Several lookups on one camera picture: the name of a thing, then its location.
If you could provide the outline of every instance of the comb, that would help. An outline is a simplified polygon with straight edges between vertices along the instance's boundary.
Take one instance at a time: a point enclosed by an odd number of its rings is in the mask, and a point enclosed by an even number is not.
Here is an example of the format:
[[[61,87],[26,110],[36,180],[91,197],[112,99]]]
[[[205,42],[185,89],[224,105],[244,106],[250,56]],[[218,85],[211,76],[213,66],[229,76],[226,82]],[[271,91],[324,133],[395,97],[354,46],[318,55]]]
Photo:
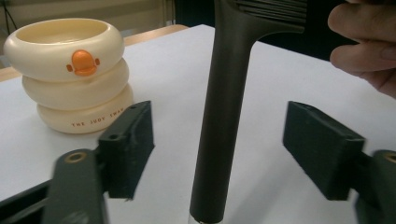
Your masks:
[[[223,220],[253,44],[275,33],[302,33],[306,0],[217,0],[216,31],[190,223]]]

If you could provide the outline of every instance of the finger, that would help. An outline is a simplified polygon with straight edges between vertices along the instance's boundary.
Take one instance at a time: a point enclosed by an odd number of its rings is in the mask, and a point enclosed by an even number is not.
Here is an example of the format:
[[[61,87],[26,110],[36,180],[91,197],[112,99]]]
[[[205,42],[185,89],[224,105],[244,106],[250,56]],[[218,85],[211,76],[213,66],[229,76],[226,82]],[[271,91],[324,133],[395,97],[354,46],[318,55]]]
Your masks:
[[[329,27],[350,39],[396,42],[396,6],[341,4],[328,19]]]
[[[396,67],[396,47],[374,41],[341,46],[332,51],[330,61],[350,74],[388,70]]]
[[[396,99],[396,70],[390,69],[373,73],[357,74],[367,80],[379,92],[389,95]]]

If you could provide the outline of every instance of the black clamp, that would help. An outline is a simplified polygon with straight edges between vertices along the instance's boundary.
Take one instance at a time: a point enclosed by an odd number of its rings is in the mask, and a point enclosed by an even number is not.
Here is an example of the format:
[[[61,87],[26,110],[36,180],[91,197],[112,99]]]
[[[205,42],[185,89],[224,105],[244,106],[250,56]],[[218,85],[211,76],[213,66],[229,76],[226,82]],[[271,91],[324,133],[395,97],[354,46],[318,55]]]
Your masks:
[[[289,102],[283,144],[328,200],[350,189],[360,224],[396,223],[396,152],[362,152],[365,139],[311,105]]]
[[[151,103],[126,108],[97,149],[62,155],[51,180],[0,202],[0,224],[108,223],[104,192],[132,200],[153,142]]]

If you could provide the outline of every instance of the white table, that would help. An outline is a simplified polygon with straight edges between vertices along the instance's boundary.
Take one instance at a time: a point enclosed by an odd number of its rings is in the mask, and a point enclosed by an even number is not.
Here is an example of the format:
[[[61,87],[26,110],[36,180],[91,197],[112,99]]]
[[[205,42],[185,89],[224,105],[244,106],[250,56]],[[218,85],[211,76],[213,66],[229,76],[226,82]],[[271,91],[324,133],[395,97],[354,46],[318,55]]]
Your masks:
[[[151,100],[156,147],[132,202],[107,200],[112,224],[188,220],[214,29],[197,26],[127,47],[137,102]],[[395,149],[396,101],[329,63],[257,43],[251,53],[224,223],[352,224],[351,202],[329,202],[282,146],[287,101],[315,106]],[[0,201],[51,177],[67,151],[97,146],[100,133],[49,129],[21,78],[0,82]]]

